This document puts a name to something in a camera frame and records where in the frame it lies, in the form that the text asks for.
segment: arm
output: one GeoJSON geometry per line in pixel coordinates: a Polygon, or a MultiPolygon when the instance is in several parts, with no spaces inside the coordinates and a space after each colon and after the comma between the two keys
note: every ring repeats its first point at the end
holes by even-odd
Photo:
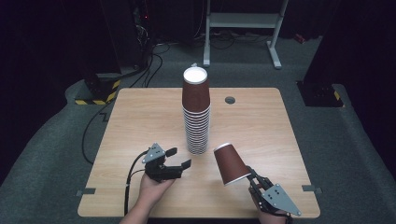
{"type": "Polygon", "coordinates": [[[137,201],[120,224],[146,224],[151,209],[174,182],[175,179],[170,179],[158,183],[143,174],[137,201]]]}
{"type": "MultiPolygon", "coordinates": [[[[277,211],[278,214],[286,214],[284,211],[277,211]]],[[[264,213],[259,209],[259,221],[261,224],[285,224],[285,217],[276,217],[268,213],[264,213]]]]}

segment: black wire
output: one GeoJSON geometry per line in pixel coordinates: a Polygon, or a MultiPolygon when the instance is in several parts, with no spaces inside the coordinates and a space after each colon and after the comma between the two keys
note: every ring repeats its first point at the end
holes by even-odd
{"type": "Polygon", "coordinates": [[[155,70],[155,72],[151,75],[151,77],[148,79],[148,83],[146,85],[146,88],[149,86],[150,81],[152,80],[152,78],[155,76],[155,74],[158,72],[158,70],[160,70],[160,68],[163,66],[163,58],[160,55],[157,54],[153,54],[153,56],[157,56],[160,60],[160,66],[158,66],[158,68],[155,70]]]}
{"type": "Polygon", "coordinates": [[[90,127],[92,121],[94,118],[96,118],[96,116],[98,116],[105,108],[107,108],[109,105],[111,105],[116,98],[113,98],[112,101],[110,103],[108,103],[107,105],[103,106],[98,112],[96,112],[95,115],[92,116],[92,118],[90,119],[90,121],[88,122],[87,126],[85,127],[84,130],[84,134],[82,135],[82,139],[81,139],[81,151],[82,151],[82,156],[84,157],[84,160],[87,161],[88,163],[93,165],[93,161],[90,161],[87,157],[87,155],[85,154],[85,147],[84,147],[84,143],[85,143],[85,136],[87,134],[88,128],[90,127]]]}
{"type": "Polygon", "coordinates": [[[136,164],[136,162],[140,159],[140,157],[146,155],[148,153],[149,150],[146,150],[142,153],[140,153],[140,155],[138,155],[136,157],[136,159],[134,159],[134,163],[132,163],[131,169],[129,170],[128,176],[126,178],[126,187],[125,187],[125,200],[124,200],[124,215],[126,216],[126,214],[128,214],[128,202],[129,202],[129,188],[130,188],[130,184],[131,184],[131,178],[132,178],[132,170],[134,169],[134,165],[136,164]]]}

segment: black cable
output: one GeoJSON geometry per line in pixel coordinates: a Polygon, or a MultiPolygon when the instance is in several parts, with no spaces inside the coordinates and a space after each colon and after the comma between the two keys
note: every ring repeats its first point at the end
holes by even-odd
{"type": "Polygon", "coordinates": [[[85,147],[84,147],[85,136],[86,136],[86,134],[87,134],[88,128],[90,127],[90,125],[91,125],[93,119],[96,118],[96,116],[98,116],[105,108],[107,108],[109,105],[111,105],[111,104],[115,101],[115,99],[116,99],[116,98],[113,98],[113,99],[111,100],[110,103],[108,103],[107,105],[103,106],[98,112],[96,112],[95,115],[92,116],[92,118],[91,118],[90,121],[88,122],[87,126],[85,127],[84,134],[82,135],[82,139],[81,139],[81,151],[82,151],[82,156],[84,157],[84,160],[85,160],[85,161],[87,161],[88,163],[90,163],[90,164],[92,164],[92,165],[93,165],[93,161],[90,161],[90,160],[88,159],[87,155],[85,154],[85,147]]]}
{"type": "Polygon", "coordinates": [[[154,61],[154,59],[153,59],[152,53],[151,53],[151,61],[149,62],[149,66],[148,66],[147,75],[145,77],[145,80],[142,82],[142,87],[146,87],[146,81],[148,80],[148,77],[149,77],[149,69],[151,68],[153,61],[154,61]]]}
{"type": "Polygon", "coordinates": [[[142,153],[140,153],[140,155],[138,155],[136,157],[136,159],[134,159],[134,163],[132,163],[131,169],[129,170],[128,176],[126,178],[126,187],[125,187],[125,200],[124,200],[124,215],[126,216],[126,214],[128,214],[128,202],[129,202],[129,188],[130,188],[130,184],[131,184],[131,178],[132,178],[132,170],[134,169],[134,165],[136,164],[136,162],[140,159],[140,157],[148,154],[149,150],[146,150],[142,153]]]}
{"type": "Polygon", "coordinates": [[[151,75],[151,77],[148,79],[148,83],[146,85],[146,88],[149,86],[150,81],[152,80],[152,78],[155,76],[155,74],[158,72],[158,70],[160,70],[160,68],[163,66],[163,58],[160,55],[157,54],[153,54],[153,56],[157,56],[160,60],[160,66],[158,66],[158,68],[155,70],[155,72],[151,75]]]}

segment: cup rim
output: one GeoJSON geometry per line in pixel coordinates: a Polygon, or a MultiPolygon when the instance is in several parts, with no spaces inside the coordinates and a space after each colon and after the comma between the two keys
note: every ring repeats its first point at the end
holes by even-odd
{"type": "Polygon", "coordinates": [[[218,147],[216,147],[215,149],[213,149],[213,151],[216,151],[216,150],[221,149],[222,147],[225,147],[228,145],[232,145],[232,144],[231,143],[223,143],[223,144],[219,145],[218,147]]]}
{"type": "Polygon", "coordinates": [[[183,78],[184,80],[191,84],[191,85],[199,85],[204,83],[207,80],[207,72],[204,68],[202,67],[198,67],[198,66],[194,66],[194,67],[189,67],[188,69],[186,69],[183,73],[183,78]],[[195,70],[195,71],[201,71],[203,72],[203,76],[201,77],[201,79],[198,79],[196,81],[191,80],[191,78],[189,79],[189,77],[186,77],[186,75],[191,71],[191,70],[195,70]]]}
{"type": "Polygon", "coordinates": [[[183,107],[183,112],[184,112],[184,114],[187,113],[189,116],[200,117],[200,116],[205,115],[206,113],[208,113],[208,111],[210,111],[210,106],[211,106],[211,105],[212,105],[212,104],[210,103],[209,106],[208,106],[205,110],[203,110],[203,111],[201,111],[201,112],[192,112],[192,111],[186,109],[186,108],[184,107],[184,105],[182,105],[182,107],[183,107]]]}

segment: metal stand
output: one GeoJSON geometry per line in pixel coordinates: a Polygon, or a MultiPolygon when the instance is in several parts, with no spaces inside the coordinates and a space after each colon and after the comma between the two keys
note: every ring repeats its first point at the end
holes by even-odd
{"type": "Polygon", "coordinates": [[[249,14],[211,13],[210,0],[207,0],[204,66],[208,67],[210,65],[210,27],[272,28],[274,29],[273,38],[271,41],[267,41],[267,47],[274,62],[275,69],[281,69],[282,65],[277,56],[275,44],[288,2],[289,0],[284,0],[280,12],[276,14],[249,14]]]}

